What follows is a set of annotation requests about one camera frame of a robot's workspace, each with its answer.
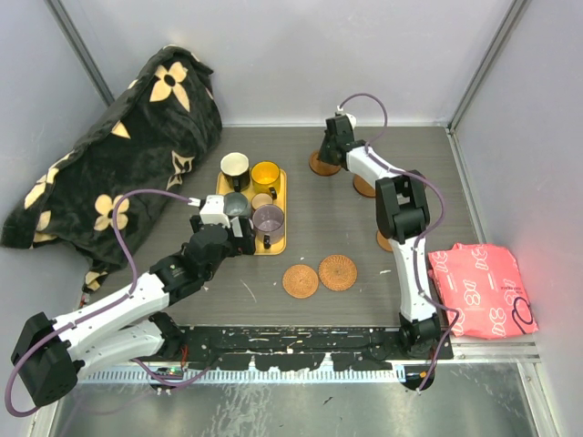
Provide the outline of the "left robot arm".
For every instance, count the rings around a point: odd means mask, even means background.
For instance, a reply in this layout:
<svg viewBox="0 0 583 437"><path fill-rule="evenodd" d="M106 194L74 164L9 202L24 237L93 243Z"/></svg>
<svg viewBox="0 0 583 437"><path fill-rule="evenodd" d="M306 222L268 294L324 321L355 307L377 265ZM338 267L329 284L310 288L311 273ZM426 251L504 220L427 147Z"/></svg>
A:
<svg viewBox="0 0 583 437"><path fill-rule="evenodd" d="M20 379L35 407L51 404L91 373L118 361L158 356L171 361L183 335L165 309L200 291L221 262L253 254L255 235L247 217L228 225L196 221L179 252L159 260L124 289L68 314L31 316L11 356L9 379Z"/></svg>

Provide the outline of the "woven rattan coaster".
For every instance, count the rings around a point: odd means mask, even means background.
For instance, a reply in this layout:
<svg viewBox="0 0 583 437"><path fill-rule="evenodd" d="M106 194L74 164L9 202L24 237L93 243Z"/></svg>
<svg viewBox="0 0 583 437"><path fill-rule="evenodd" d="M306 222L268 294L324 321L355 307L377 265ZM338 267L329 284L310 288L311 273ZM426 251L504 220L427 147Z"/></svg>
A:
<svg viewBox="0 0 583 437"><path fill-rule="evenodd" d="M284 290L296 299L311 297L319 288L319 283L316 271L304 264L289 267L282 277Z"/></svg>
<svg viewBox="0 0 583 437"><path fill-rule="evenodd" d="M348 290L357 280L357 268L354 262L339 254L323 259L318 268L322 284L329 290Z"/></svg>

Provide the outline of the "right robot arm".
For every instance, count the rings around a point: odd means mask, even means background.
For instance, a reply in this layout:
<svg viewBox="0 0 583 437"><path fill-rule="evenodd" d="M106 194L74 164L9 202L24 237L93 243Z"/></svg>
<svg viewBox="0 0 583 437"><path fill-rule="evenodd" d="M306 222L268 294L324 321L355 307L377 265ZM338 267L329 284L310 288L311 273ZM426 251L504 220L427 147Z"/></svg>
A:
<svg viewBox="0 0 583 437"><path fill-rule="evenodd" d="M338 111L325 124L320 161L340 166L374 188L377 228L392 248L400 284L399 345L407 357L421 358L441 335L436 306L429 300L424 233L430 211L424 182L357 140L353 116Z"/></svg>

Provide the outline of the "dark wooden coaster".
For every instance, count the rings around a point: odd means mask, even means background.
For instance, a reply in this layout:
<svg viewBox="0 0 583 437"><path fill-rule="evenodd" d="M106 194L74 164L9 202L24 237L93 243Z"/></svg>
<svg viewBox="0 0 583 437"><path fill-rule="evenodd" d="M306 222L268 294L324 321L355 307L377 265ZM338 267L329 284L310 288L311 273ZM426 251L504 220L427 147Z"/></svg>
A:
<svg viewBox="0 0 583 437"><path fill-rule="evenodd" d="M387 251L387 252L393 251L389 240L386 239L379 230L376 231L376 242L379 245L379 247L381 249L383 249L384 251Z"/></svg>

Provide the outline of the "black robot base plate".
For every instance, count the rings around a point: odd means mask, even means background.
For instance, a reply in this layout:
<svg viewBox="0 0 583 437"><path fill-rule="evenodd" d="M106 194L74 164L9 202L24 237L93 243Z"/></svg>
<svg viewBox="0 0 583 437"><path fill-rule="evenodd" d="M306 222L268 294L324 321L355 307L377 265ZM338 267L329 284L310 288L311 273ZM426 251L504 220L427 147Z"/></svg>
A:
<svg viewBox="0 0 583 437"><path fill-rule="evenodd" d="M151 361L186 359L191 369L316 370L325 358L335 371L390 370L392 361L424 361L434 350L406 351L396 330L368 327L183 326L181 342Z"/></svg>

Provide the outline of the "brown wooden saucer coaster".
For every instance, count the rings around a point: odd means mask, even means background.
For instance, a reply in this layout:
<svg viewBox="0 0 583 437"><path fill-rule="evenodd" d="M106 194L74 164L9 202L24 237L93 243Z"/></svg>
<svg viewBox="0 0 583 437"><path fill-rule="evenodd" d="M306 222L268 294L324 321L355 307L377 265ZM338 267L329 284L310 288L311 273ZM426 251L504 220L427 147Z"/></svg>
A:
<svg viewBox="0 0 583 437"><path fill-rule="evenodd" d="M375 188L358 175L353 177L353 187L360 195L366 198L375 197Z"/></svg>
<svg viewBox="0 0 583 437"><path fill-rule="evenodd" d="M325 163L323 161L320 161L318 150L315 150L311 153L310 159L309 159L309 166L310 166L310 169L312 170L312 172L314 172L316 175L322 176L322 177L333 176L333 175L337 174L342 169L341 166L335 166L335 165L331 165L331 164Z"/></svg>

